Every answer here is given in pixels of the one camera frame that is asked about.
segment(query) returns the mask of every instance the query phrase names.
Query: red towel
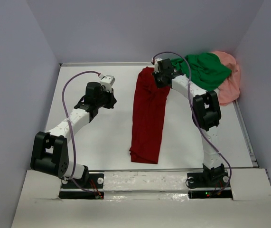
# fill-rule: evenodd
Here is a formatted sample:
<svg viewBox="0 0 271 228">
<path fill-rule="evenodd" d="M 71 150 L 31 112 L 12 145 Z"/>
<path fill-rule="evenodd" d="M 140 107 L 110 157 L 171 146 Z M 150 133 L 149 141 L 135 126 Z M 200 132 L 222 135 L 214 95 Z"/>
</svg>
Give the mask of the red towel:
<svg viewBox="0 0 271 228">
<path fill-rule="evenodd" d="M 137 79 L 133 103 L 130 155 L 132 162 L 157 164 L 162 141 L 165 105 L 170 87 L 158 89 L 146 67 Z"/>
</svg>

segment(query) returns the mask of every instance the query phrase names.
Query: green towel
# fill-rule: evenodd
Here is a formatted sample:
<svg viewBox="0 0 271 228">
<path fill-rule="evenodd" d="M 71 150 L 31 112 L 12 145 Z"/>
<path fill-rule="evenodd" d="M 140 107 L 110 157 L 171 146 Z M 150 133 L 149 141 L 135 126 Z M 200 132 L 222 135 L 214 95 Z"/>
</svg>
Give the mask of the green towel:
<svg viewBox="0 0 271 228">
<path fill-rule="evenodd" d="M 185 59 L 191 68 L 191 81 L 207 91 L 218 88 L 232 72 L 229 68 L 221 64 L 217 55 L 212 53 L 188 55 Z M 188 66 L 183 59 L 172 59 L 171 63 L 177 71 L 181 71 L 189 78 Z"/>
</svg>

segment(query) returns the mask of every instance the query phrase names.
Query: white table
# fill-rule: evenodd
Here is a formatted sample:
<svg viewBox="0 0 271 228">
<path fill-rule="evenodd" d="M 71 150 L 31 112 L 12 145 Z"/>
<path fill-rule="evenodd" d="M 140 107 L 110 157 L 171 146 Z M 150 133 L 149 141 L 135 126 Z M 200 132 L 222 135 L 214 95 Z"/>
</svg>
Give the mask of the white table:
<svg viewBox="0 0 271 228">
<path fill-rule="evenodd" d="M 28 171 L 12 228 L 271 228 L 265 170 L 234 169 L 233 200 L 188 199 L 186 176 L 105 172 L 104 200 L 73 200 L 58 198 L 60 179 Z"/>
<path fill-rule="evenodd" d="M 166 103 L 163 138 L 159 163 L 140 164 L 131 162 L 133 98 L 138 73 L 145 66 L 65 66 L 61 67 L 54 98 L 47 122 L 51 129 L 65 119 L 61 92 L 66 81 L 79 72 L 95 70 L 115 76 L 114 109 L 100 109 L 99 114 L 75 136 L 77 163 L 90 170 L 140 170 L 140 169 L 192 169 L 201 168 L 203 148 L 199 131 L 193 124 L 188 100 L 171 90 Z M 72 81 L 65 92 L 69 111 L 85 94 L 90 81 L 98 81 L 95 74 L 87 74 Z M 222 119 L 219 130 L 219 149 L 232 167 L 252 167 L 246 142 L 234 105 L 221 107 Z M 72 161 L 72 146 L 69 144 Z"/>
</svg>

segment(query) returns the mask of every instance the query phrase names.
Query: gray wall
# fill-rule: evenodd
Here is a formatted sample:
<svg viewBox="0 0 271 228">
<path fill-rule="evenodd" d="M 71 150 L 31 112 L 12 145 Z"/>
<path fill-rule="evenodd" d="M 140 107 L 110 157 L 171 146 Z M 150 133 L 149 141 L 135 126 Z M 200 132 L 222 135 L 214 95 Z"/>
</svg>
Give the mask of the gray wall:
<svg viewBox="0 0 271 228">
<path fill-rule="evenodd" d="M 262 0 L 27 0 L 59 62 L 233 51 Z"/>
<path fill-rule="evenodd" d="M 240 62 L 240 107 L 261 167 L 271 178 L 271 0 L 265 0 L 235 52 Z"/>
<path fill-rule="evenodd" d="M 9 228 L 58 63 L 24 0 L 0 0 L 0 228 Z"/>
</svg>

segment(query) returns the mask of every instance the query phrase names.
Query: cable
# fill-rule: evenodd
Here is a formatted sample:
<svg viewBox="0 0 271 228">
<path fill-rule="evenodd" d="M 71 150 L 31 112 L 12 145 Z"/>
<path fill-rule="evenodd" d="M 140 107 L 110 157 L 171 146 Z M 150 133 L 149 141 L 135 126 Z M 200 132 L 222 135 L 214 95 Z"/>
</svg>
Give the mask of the cable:
<svg viewBox="0 0 271 228">
<path fill-rule="evenodd" d="M 198 130 L 200 131 L 201 135 L 203 136 L 203 138 L 207 141 L 207 143 L 221 156 L 221 158 L 227 163 L 228 165 L 228 168 L 229 168 L 229 178 L 228 178 L 228 181 L 227 183 L 225 184 L 225 186 L 220 189 L 218 193 L 222 192 L 225 188 L 228 187 L 229 183 L 230 183 L 230 179 L 231 179 L 231 175 L 232 175 L 232 169 L 231 169 L 231 166 L 230 166 L 230 163 L 227 161 L 227 159 L 220 153 L 220 151 L 212 144 L 212 142 L 210 142 L 207 137 L 204 135 L 202 129 L 199 127 L 199 124 L 198 124 L 198 120 L 196 118 L 196 115 L 194 114 L 194 110 L 193 110 L 193 107 L 192 107 L 192 103 L 191 103 L 191 99 L 190 99 L 190 83 L 191 83 L 191 76 L 192 76 L 192 73 L 191 73 L 191 68 L 190 68 L 190 65 L 188 63 L 188 61 L 182 57 L 181 55 L 175 53 L 175 52 L 172 52 L 172 51 L 163 51 L 163 52 L 160 52 L 160 53 L 157 53 L 153 58 L 152 58 L 152 64 L 154 64 L 154 60 L 155 60 L 155 57 L 158 56 L 158 55 L 161 55 L 161 54 L 164 54 L 164 53 L 171 53 L 171 54 L 174 54 L 174 55 L 177 55 L 179 56 L 180 58 L 182 58 L 184 60 L 184 62 L 187 64 L 188 66 L 188 69 L 189 69 L 189 82 L 188 82 L 188 101 L 189 101 L 189 105 L 190 105 L 190 108 L 191 108 L 191 112 L 192 112 L 192 115 L 193 115 L 193 119 L 195 121 L 195 124 L 196 124 L 196 127 L 198 128 Z"/>
<path fill-rule="evenodd" d="M 69 119 L 69 113 L 67 111 L 67 107 L 65 105 L 65 89 L 66 87 L 68 86 L 68 84 L 73 80 L 75 79 L 76 77 L 80 76 L 80 75 L 83 75 L 83 74 L 87 74 L 87 73 L 95 73 L 97 75 L 100 75 L 101 73 L 98 73 L 96 71 L 92 71 L 92 70 L 89 70 L 89 71 L 84 71 L 84 72 L 81 72 L 75 76 L 73 76 L 72 78 L 70 78 L 64 85 L 64 88 L 63 88 L 63 91 L 61 93 L 61 100 L 63 102 L 63 107 L 64 107 L 64 111 L 65 111 L 65 116 L 67 118 L 67 122 L 68 122 L 68 125 L 69 125 L 69 130 L 70 130 L 70 135 L 71 135 L 71 141 L 72 141 L 72 147 L 73 147 L 73 169 L 72 169 L 72 173 L 71 173 L 71 176 L 69 177 L 69 180 L 73 181 L 73 183 L 78 187 L 80 188 L 81 190 L 83 191 L 86 191 L 86 192 L 91 192 L 89 190 L 86 190 L 84 188 L 82 188 L 74 179 L 73 179 L 73 175 L 75 173 L 75 168 L 76 168 L 76 146 L 75 146 L 75 139 L 74 139 L 74 134 L 73 134 L 73 128 L 72 128 L 72 125 L 71 125 L 71 122 L 70 122 L 70 119 Z"/>
</svg>

